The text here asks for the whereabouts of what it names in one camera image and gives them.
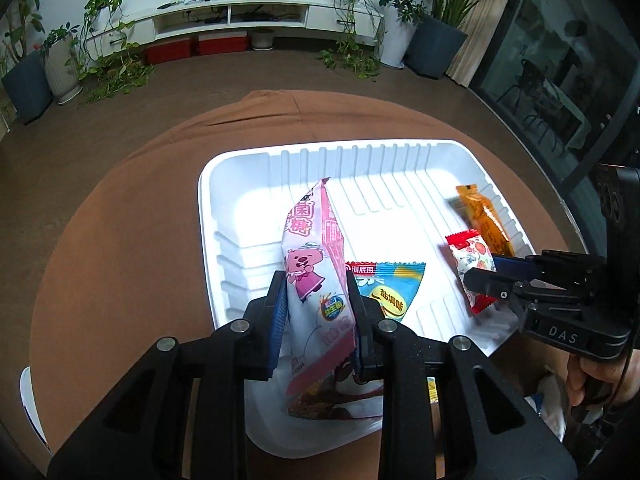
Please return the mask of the person's right hand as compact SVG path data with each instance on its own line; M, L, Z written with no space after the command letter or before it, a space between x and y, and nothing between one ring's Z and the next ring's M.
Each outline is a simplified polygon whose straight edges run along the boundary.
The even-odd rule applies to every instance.
M620 386L615 403L625 403L639 392L639 351L634 350L622 379L625 359L612 363L597 363L579 356L570 356L567 361L566 392L571 406L582 403L585 397L585 382L588 377L605 382L613 387Z

